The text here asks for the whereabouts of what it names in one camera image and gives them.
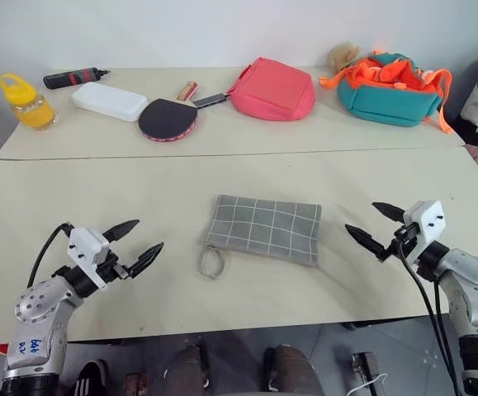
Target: yellow bottle cap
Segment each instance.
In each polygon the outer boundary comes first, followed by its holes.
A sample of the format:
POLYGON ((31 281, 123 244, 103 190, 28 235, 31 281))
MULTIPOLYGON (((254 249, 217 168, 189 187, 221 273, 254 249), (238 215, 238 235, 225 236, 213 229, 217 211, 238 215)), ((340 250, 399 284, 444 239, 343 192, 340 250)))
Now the yellow bottle cap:
POLYGON ((12 105, 25 105, 34 101, 37 91, 24 79, 15 74, 5 73, 0 76, 0 88, 4 91, 4 95, 12 105), (7 80, 14 80, 15 83, 7 85, 7 80))

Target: yellow bottle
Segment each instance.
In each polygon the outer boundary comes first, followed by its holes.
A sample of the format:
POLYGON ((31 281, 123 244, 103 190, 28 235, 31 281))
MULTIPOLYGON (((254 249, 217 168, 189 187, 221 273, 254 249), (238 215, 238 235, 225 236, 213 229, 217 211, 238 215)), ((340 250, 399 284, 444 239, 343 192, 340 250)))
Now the yellow bottle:
POLYGON ((33 130, 45 130, 57 121, 54 109, 47 100, 22 78, 5 73, 0 77, 0 87, 18 120, 33 130), (15 83, 8 85, 7 80, 15 83))

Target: white pencil case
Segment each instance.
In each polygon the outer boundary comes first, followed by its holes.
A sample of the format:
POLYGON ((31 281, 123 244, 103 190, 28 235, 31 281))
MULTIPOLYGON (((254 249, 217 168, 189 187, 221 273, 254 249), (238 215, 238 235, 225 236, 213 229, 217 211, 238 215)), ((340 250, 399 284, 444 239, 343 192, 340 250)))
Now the white pencil case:
POLYGON ((143 95, 87 82, 72 95, 75 106, 124 121, 137 121, 149 104, 143 95))

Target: table tennis paddle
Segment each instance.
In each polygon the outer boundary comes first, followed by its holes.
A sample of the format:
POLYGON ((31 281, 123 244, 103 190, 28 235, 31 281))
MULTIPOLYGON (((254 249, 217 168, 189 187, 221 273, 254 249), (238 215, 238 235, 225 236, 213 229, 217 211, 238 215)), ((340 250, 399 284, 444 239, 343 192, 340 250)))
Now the table tennis paddle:
POLYGON ((191 132, 198 116, 196 106, 187 101, 198 89, 190 81, 177 96, 177 101, 156 99, 141 112, 138 125, 146 138, 155 142, 173 142, 191 132))

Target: table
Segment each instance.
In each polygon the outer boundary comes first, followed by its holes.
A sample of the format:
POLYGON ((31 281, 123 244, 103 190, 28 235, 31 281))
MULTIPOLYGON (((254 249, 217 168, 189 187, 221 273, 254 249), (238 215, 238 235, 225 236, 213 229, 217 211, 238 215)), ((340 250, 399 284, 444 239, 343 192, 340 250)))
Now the table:
MULTIPOLYGON (((303 68, 315 82, 326 68, 303 68)), ((200 86, 195 99, 226 91, 241 68, 115 69, 101 83, 147 96, 174 98, 187 80, 200 86)), ((137 123, 77 108, 77 87, 42 89, 59 113, 59 123, 35 132, 19 125, 0 150, 0 159, 168 157, 260 153, 308 153, 363 149, 416 149, 463 145, 422 123, 402 128, 360 120, 338 102, 335 91, 316 83, 317 103, 304 120, 273 122, 242 115, 230 101, 199 112, 195 129, 174 143, 146 139, 137 123)))
MULTIPOLYGON (((343 226, 388 243, 398 224, 371 203, 408 208, 422 199, 443 202, 448 226, 441 242, 478 255, 478 167, 464 148, 0 161, 0 342, 10 336, 32 262, 66 220, 102 231, 140 219, 112 247, 126 264, 166 243, 140 277, 88 299, 71 321, 70 340, 425 314, 400 262, 380 264, 343 226), (228 252, 219 280, 200 275, 220 193, 321 204, 319 267, 228 252)), ((69 263, 65 244, 56 239, 37 280, 69 263)))

